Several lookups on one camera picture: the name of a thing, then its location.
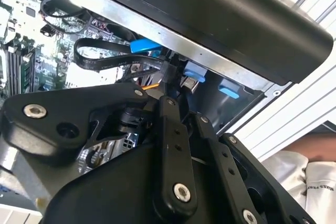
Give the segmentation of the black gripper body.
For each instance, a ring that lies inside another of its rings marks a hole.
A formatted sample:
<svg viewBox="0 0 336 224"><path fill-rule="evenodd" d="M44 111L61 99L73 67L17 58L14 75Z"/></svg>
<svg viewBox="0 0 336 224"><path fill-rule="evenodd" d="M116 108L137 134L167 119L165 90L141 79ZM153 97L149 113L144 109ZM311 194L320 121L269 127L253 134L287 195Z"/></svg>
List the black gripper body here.
<svg viewBox="0 0 336 224"><path fill-rule="evenodd" d="M230 223L214 170L188 144L144 144L78 177L49 203L44 223Z"/></svg>

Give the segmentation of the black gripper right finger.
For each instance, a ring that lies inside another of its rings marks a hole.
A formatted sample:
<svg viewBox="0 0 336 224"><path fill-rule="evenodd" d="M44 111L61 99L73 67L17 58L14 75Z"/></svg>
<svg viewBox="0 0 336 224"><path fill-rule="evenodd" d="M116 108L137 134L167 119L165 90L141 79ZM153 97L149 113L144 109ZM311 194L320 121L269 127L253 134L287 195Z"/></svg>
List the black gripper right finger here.
<svg viewBox="0 0 336 224"><path fill-rule="evenodd" d="M191 133L191 154L205 162L204 194L215 223L313 223L309 214L233 135L217 137L209 119L192 109L192 92L180 88L178 102Z"/></svg>

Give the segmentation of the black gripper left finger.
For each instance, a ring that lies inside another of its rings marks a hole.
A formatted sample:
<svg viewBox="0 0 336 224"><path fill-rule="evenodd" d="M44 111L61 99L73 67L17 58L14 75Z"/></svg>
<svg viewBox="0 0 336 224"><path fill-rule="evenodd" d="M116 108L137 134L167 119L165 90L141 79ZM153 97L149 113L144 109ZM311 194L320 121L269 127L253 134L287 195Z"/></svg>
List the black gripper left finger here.
<svg viewBox="0 0 336 224"><path fill-rule="evenodd" d="M180 105L132 83L15 95L1 109L1 168L45 215L68 183L144 144L188 144Z"/></svg>

